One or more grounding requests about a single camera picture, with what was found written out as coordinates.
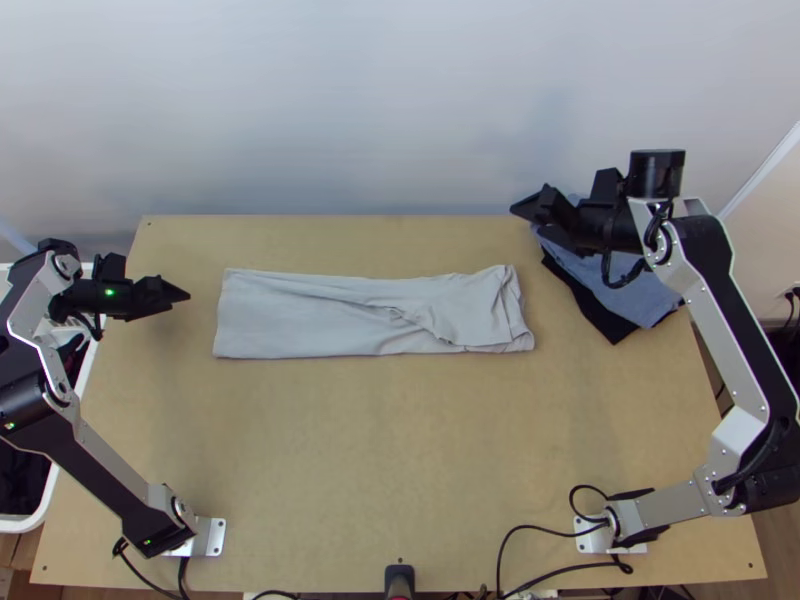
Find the white wall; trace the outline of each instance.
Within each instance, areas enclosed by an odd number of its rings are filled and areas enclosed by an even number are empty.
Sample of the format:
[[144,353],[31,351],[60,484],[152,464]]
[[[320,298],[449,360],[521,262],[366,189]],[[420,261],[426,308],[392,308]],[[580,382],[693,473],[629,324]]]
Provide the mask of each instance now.
[[736,206],[725,226],[735,249],[734,276],[753,312],[763,320],[785,319],[789,303],[780,293],[800,282],[800,145]]
[[797,0],[6,0],[0,206],[504,212],[689,151],[721,208],[800,117]]

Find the black cylindrical motor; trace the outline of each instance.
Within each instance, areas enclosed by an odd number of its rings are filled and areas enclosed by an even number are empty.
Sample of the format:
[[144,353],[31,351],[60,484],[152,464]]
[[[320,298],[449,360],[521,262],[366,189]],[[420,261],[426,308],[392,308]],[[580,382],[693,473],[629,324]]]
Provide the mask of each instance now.
[[680,196],[686,150],[634,150],[625,195],[631,198]]

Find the white plastic basket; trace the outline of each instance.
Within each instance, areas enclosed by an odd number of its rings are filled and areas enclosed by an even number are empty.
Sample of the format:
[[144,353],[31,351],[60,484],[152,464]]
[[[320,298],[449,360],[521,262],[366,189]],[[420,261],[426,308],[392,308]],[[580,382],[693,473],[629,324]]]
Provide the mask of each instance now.
[[[6,282],[6,275],[10,267],[10,263],[0,263],[0,299],[8,292],[9,286]],[[91,276],[92,263],[83,263],[82,267],[85,276]],[[83,391],[86,389],[86,382],[89,380],[89,372],[92,369],[95,352],[97,352],[97,342],[91,340],[89,342],[89,348],[86,350],[83,364],[81,365],[81,371],[78,374],[78,381],[75,384],[75,392],[78,394],[79,398],[83,397]],[[57,465],[50,465],[50,471],[47,474],[47,481],[45,482],[44,491],[42,492],[42,500],[39,502],[39,506],[36,510],[33,511],[33,514],[7,515],[0,513],[0,532],[24,533],[31,529],[36,529],[44,522],[44,517],[47,513],[47,509],[50,507],[50,500],[53,498],[53,490],[56,487],[56,479],[58,479],[58,473],[60,471],[61,469],[59,469]]]

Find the black cable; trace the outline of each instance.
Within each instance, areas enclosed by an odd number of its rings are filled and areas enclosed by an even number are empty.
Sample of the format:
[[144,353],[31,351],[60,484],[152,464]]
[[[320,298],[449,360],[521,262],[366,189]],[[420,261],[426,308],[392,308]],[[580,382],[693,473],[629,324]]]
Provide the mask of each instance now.
[[516,527],[513,527],[508,533],[506,533],[505,537],[503,538],[503,542],[500,544],[500,550],[497,553],[497,565],[495,569],[495,589],[497,591],[496,600],[505,600],[506,598],[509,598],[514,594],[518,594],[524,590],[527,590],[530,587],[533,587],[537,583],[541,583],[542,581],[550,579],[551,577],[555,577],[556,575],[561,575],[562,573],[569,573],[571,571],[581,571],[583,569],[595,569],[599,567],[616,567],[626,575],[630,575],[631,573],[633,573],[633,567],[627,563],[622,562],[619,559],[619,557],[616,554],[614,554],[612,555],[612,560],[610,562],[607,561],[600,563],[583,563],[578,565],[571,565],[569,567],[563,567],[561,569],[556,569],[555,571],[550,571],[549,573],[545,573],[544,575],[541,575],[535,579],[531,579],[530,581],[526,581],[521,586],[513,589],[507,594],[500,593],[500,590],[503,589],[502,586],[500,585],[500,570],[503,562],[503,552],[505,551],[506,544],[508,544],[508,540],[517,531],[528,529],[533,531],[542,531],[544,533],[549,533],[550,535],[555,535],[563,538],[577,538],[586,535],[587,533],[591,533],[592,531],[597,531],[598,529],[602,529],[603,527],[608,527],[610,525],[608,519],[606,518],[587,517],[577,508],[575,508],[575,494],[580,490],[592,490],[593,492],[600,494],[606,501],[608,501],[609,498],[605,492],[603,492],[599,488],[594,487],[593,485],[580,484],[576,485],[569,491],[569,505],[570,508],[572,508],[572,512],[574,512],[575,515],[577,515],[581,519],[588,521],[589,523],[597,523],[597,525],[577,533],[554,531],[553,529],[548,529],[547,527],[540,527],[539,525],[517,525]]
[[70,316],[80,321],[81,324],[89,330],[89,333],[92,335],[95,341],[99,342],[103,339],[103,330],[100,328],[100,316],[98,314],[94,315],[94,326],[92,326],[92,324],[89,323],[89,320],[78,311],[70,313]]
[[603,523],[598,523],[594,527],[587,529],[586,531],[580,531],[578,533],[566,533],[563,531],[555,531],[553,529],[548,529],[547,527],[539,527],[538,525],[517,525],[516,527],[512,527],[508,533],[506,533],[505,537],[503,538],[503,542],[500,544],[500,550],[497,553],[497,565],[495,568],[495,590],[497,592],[497,598],[502,600],[502,598],[506,598],[511,594],[506,594],[505,596],[501,595],[500,590],[503,588],[500,586],[500,567],[503,564],[503,553],[506,549],[506,544],[508,544],[508,540],[511,539],[511,536],[514,535],[517,531],[522,531],[525,529],[529,529],[532,531],[541,531],[543,533],[549,533],[550,535],[555,535],[558,537],[564,538],[576,538],[582,535],[586,535],[587,533],[591,533],[592,531],[597,531],[598,529],[602,529],[603,527],[608,527],[608,522],[604,521]]
[[600,261],[600,277],[603,280],[603,285],[611,288],[612,290],[618,290],[625,287],[639,275],[641,275],[642,271],[645,270],[645,267],[647,267],[647,261],[643,258],[640,258],[634,263],[634,265],[631,267],[631,270],[625,275],[621,275],[616,281],[611,281],[611,250],[606,249],[603,251],[603,257]]
[[714,490],[714,493],[717,496],[721,496],[731,488],[736,487],[740,483],[744,482],[747,478],[751,477],[758,467],[767,460],[767,458],[775,452],[778,448],[778,443],[783,438],[783,434],[785,433],[785,428],[780,421],[775,421],[772,426],[770,427],[769,433],[767,433],[767,438],[764,440],[763,445],[761,448],[758,449],[758,452],[755,453],[753,458],[750,459],[744,467],[741,467],[735,473],[728,475],[727,477],[723,477],[718,481],[711,482],[711,488]]
[[582,483],[580,485],[576,485],[574,488],[572,488],[569,491],[569,507],[572,509],[572,512],[574,512],[577,516],[579,516],[584,521],[589,521],[589,523],[605,523],[605,524],[608,524],[608,519],[606,519],[606,518],[603,518],[603,517],[587,517],[581,511],[579,511],[577,508],[575,508],[575,493],[579,492],[581,490],[592,490],[593,492],[597,492],[598,494],[600,494],[603,497],[603,500],[605,500],[606,502],[608,501],[608,496],[606,496],[606,494],[605,494],[605,492],[603,492],[603,490],[601,490],[599,488],[596,488],[593,485],[587,485],[585,483]]
[[166,596],[167,598],[172,598],[172,600],[186,600],[186,598],[183,595],[178,596],[176,594],[168,592],[167,590],[158,587],[155,583],[153,583],[152,581],[147,579],[147,577],[142,575],[139,572],[139,570],[136,567],[133,566],[133,563],[131,563],[131,561],[128,560],[128,557],[125,556],[125,548],[127,548],[127,547],[128,547],[127,540],[125,538],[119,538],[117,540],[117,543],[114,544],[114,548],[111,550],[111,555],[112,556],[119,556],[125,562],[125,564],[128,565],[128,568],[133,572],[133,574],[136,575],[136,577],[138,577],[139,580],[142,583],[144,583],[147,587],[149,587],[150,589],[155,590],[156,592]]
[[264,590],[263,592],[259,592],[255,596],[253,596],[250,600],[258,600],[259,598],[263,598],[264,596],[283,596],[284,598],[289,598],[289,600],[300,600],[300,596],[296,594],[290,594],[289,592],[284,592],[282,590]]
[[783,295],[783,297],[786,298],[789,301],[789,304],[792,305],[792,308],[789,311],[789,318],[786,319],[786,322],[783,324],[783,327],[781,327],[781,331],[785,331],[786,328],[789,327],[789,323],[791,323],[792,319],[794,318],[794,294],[792,292],[786,292]]
[[189,598],[189,594],[184,587],[185,579],[186,579],[186,569],[189,568],[189,559],[190,556],[182,556],[181,557],[181,564],[178,567],[178,591],[181,593],[181,597],[183,600],[192,600]]
[[510,598],[514,594],[519,594],[520,592],[524,592],[525,590],[532,588],[533,586],[546,581],[556,575],[562,575],[564,573],[571,573],[572,571],[582,571],[584,569],[597,569],[600,567],[617,567],[620,571],[625,573],[626,575],[630,575],[633,573],[633,567],[627,563],[622,562],[616,554],[611,555],[612,560],[610,562],[604,563],[583,563],[580,565],[571,565],[569,567],[563,567],[561,569],[556,569],[555,571],[550,571],[549,573],[545,573],[535,579],[531,579],[530,581],[526,581],[521,586],[514,588],[507,594],[503,594],[499,596],[500,600],[505,600],[506,598]]
[[692,595],[692,592],[690,592],[690,591],[688,590],[688,588],[687,588],[685,585],[681,584],[681,589],[683,590],[683,593],[684,593],[684,594],[686,594],[686,597],[687,597],[689,600],[697,600],[697,599],[694,597],[694,595]]

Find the black garment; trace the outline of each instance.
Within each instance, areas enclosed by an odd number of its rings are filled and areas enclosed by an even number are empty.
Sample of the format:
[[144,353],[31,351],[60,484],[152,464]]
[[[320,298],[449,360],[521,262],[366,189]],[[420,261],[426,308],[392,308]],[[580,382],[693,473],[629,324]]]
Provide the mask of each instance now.
[[544,252],[542,264],[547,267],[553,275],[569,286],[583,316],[586,317],[609,342],[616,344],[639,328],[635,323],[631,323],[628,319],[620,317],[617,313],[608,310],[600,303],[589,288],[561,268],[561,265],[548,254],[547,250],[542,248],[542,252]]

